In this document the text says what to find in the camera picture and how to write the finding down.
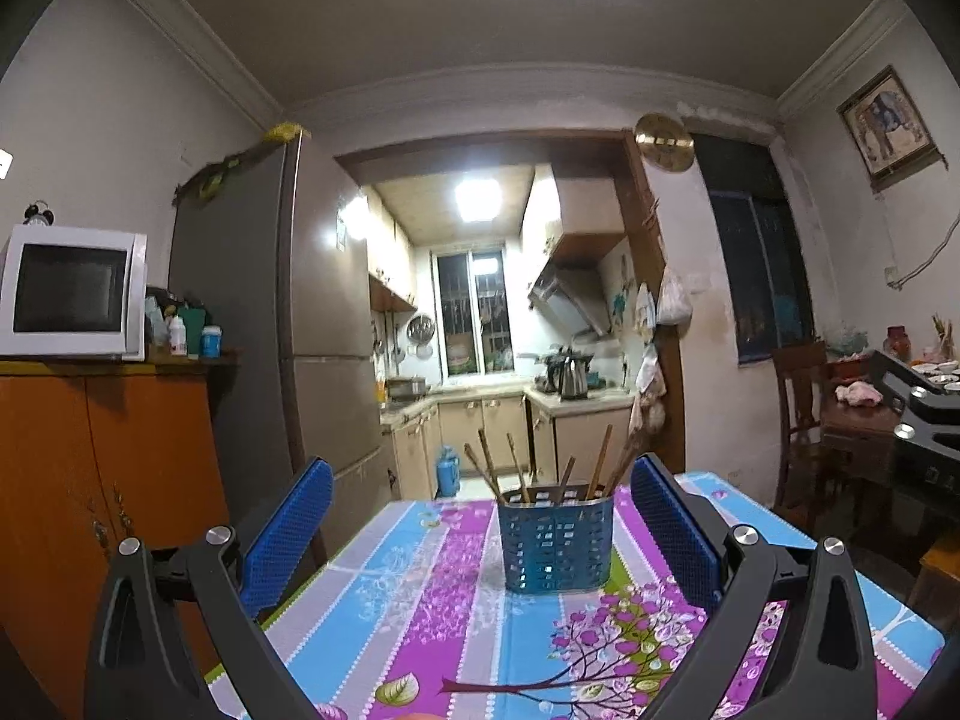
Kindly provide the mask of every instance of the microwave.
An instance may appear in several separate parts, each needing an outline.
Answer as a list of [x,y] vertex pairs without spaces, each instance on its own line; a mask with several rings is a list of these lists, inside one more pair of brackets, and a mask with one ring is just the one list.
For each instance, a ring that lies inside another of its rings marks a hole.
[[3,252],[0,356],[143,360],[147,236],[24,224]]

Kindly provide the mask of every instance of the gold wall clock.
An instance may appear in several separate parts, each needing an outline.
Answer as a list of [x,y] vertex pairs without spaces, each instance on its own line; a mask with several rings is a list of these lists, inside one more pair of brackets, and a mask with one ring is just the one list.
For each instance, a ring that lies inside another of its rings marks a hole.
[[680,122],[661,113],[640,117],[634,127],[640,153],[657,167],[683,172],[693,165],[693,138]]

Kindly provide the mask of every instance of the ceiling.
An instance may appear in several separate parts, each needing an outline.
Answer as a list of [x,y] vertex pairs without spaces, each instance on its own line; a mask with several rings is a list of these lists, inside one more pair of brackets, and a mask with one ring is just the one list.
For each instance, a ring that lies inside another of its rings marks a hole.
[[[495,178],[503,191],[503,206],[492,221],[465,223],[453,191],[464,177]],[[534,166],[496,167],[476,172],[435,173],[373,184],[376,194],[415,247],[452,244],[520,234],[523,210],[534,183]]]
[[284,105],[508,62],[672,71],[776,97],[871,0],[188,0]]

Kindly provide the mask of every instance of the range hood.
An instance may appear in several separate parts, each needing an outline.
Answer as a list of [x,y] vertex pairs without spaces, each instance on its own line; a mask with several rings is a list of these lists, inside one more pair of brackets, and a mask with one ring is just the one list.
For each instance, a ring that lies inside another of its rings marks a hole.
[[570,338],[595,341],[610,336],[610,315],[596,269],[546,266],[530,290],[530,302]]

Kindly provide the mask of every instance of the white bottle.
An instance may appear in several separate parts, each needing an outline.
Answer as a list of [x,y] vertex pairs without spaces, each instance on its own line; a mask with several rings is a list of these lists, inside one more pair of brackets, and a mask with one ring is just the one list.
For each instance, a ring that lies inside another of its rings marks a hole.
[[170,319],[170,354],[186,356],[186,325],[180,317]]

